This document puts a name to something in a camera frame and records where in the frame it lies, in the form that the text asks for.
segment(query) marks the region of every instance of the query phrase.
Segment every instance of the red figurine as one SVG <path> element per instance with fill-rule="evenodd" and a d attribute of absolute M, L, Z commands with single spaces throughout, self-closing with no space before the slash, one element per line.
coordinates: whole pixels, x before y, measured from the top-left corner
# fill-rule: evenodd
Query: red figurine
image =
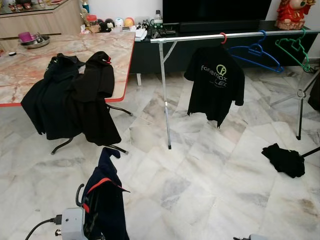
<path fill-rule="evenodd" d="M 316 0 L 281 0 L 275 26 L 283 30 L 300 30 L 305 24 L 305 15 Z"/>

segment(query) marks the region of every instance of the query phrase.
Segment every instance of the red table edge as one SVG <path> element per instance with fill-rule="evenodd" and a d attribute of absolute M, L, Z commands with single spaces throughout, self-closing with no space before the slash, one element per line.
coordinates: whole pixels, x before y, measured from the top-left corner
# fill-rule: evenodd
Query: red table edge
<path fill-rule="evenodd" d="M 121 102 L 126 95 L 126 90 L 127 90 L 127 84 L 128 84 L 128 78 L 129 78 L 129 72 L 130 72 L 130 66 L 131 66 L 131 60 L 132 60 L 132 55 L 134 52 L 134 48 L 135 48 L 135 39 L 133 39 L 133 45 L 132 45 L 132 51 L 131 51 L 131 56 L 130 56 L 130 62 L 129 62 L 129 66 L 128 66 L 128 72 L 126 74 L 126 81 L 125 81 L 125 86 L 124 86 L 124 92 L 122 97 L 120 98 L 113 98 L 113 99 L 109 99 L 109 98 L 105 98 L 105 102 L 106 103 L 117 103 L 117 102 Z M 21 103 L 16 102 L 16 103 L 0 103 L 0 108 L 1 107 L 21 107 Z"/>

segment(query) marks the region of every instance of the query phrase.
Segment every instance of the metal bowl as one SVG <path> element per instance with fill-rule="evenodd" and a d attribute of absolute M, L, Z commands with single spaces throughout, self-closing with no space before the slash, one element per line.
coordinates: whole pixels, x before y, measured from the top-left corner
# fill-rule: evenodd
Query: metal bowl
<path fill-rule="evenodd" d="M 21 42 L 20 44 L 26 49 L 37 49 L 49 43 L 50 43 L 49 36 L 39 36 L 37 39 L 34 39 L 32 41 Z"/>

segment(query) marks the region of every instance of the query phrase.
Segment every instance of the white wall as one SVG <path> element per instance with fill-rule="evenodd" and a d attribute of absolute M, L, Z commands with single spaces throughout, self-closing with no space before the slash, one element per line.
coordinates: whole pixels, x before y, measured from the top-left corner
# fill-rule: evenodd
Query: white wall
<path fill-rule="evenodd" d="M 98 18 L 153 17 L 156 10 L 162 12 L 162 0 L 89 0 L 90 12 Z M 272 0 L 266 20 L 276 20 L 281 0 Z M 305 25 L 311 29 L 320 29 L 320 0 L 317 0 L 309 15 L 305 16 Z M 310 58 L 320 58 L 320 35 L 316 38 L 308 53 Z"/>

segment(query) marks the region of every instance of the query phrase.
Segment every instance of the marble floor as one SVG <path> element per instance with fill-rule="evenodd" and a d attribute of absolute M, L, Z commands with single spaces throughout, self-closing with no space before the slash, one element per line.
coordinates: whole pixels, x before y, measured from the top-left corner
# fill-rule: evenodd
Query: marble floor
<path fill-rule="evenodd" d="M 278 173 L 261 154 L 278 143 L 303 154 L 320 146 L 320 114 L 305 105 L 302 140 L 295 137 L 298 99 L 270 107 L 310 77 L 299 67 L 278 74 L 245 69 L 244 106 L 232 105 L 217 129 L 202 113 L 187 116 L 193 83 L 167 75 L 172 150 L 167 147 L 160 76 L 130 76 L 123 102 L 111 110 L 129 151 L 112 161 L 125 189 L 131 240 L 320 240 L 320 152 L 306 157 L 305 175 Z M 37 223 L 74 208 L 75 194 L 98 163 L 101 147 L 77 136 L 38 135 L 21 107 L 0 108 L 0 240 L 25 239 Z M 61 239 L 47 223 L 31 240 Z"/>

